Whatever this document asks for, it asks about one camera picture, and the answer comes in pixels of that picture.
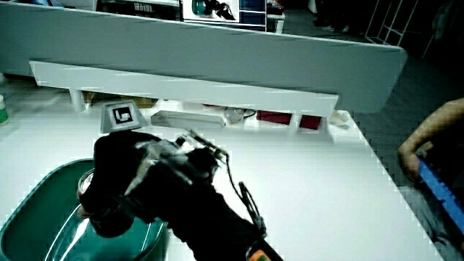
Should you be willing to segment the person's right hand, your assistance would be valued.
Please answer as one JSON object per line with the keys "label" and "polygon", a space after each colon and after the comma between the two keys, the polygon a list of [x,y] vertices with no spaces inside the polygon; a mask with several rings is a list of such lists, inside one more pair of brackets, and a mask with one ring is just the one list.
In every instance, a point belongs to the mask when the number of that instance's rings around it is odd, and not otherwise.
{"label": "person's right hand", "polygon": [[191,147],[185,136],[170,141],[144,133],[146,125],[134,104],[104,105],[94,171],[78,194],[95,231],[120,236],[135,219],[160,219],[182,236],[196,233],[197,223],[223,229],[233,213],[212,185],[215,149]]}

